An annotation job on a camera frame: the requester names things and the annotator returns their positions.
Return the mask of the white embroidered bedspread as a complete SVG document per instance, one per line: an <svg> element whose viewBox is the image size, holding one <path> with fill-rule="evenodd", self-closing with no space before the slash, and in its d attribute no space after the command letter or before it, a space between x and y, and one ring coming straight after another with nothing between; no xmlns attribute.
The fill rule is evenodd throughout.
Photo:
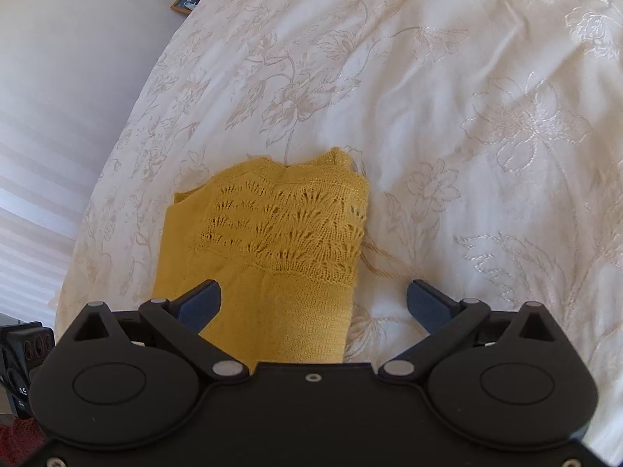
<svg viewBox="0 0 623 467"><path fill-rule="evenodd" d="M332 147L370 185L345 362L423 337L421 278L544 304L622 458L622 0L203 0L154 65L86 208L58 333L151 292L175 193Z"/></svg>

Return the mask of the red knit sleeve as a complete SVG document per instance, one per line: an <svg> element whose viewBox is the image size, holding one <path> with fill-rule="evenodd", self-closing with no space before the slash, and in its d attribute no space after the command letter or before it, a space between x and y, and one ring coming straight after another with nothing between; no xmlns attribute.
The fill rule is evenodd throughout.
<svg viewBox="0 0 623 467"><path fill-rule="evenodd" d="M2 466L19 466L46 442L46 436L32 418L21 420L1 415L0 458Z"/></svg>

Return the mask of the mustard yellow knit sweater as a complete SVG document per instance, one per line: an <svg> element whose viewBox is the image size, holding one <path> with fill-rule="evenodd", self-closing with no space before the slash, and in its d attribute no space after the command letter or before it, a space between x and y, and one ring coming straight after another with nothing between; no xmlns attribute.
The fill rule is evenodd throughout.
<svg viewBox="0 0 623 467"><path fill-rule="evenodd" d="M283 165L260 157L174 197L153 296L215 281L203 339L247 366L343 359L368 211L368 181L332 149Z"/></svg>

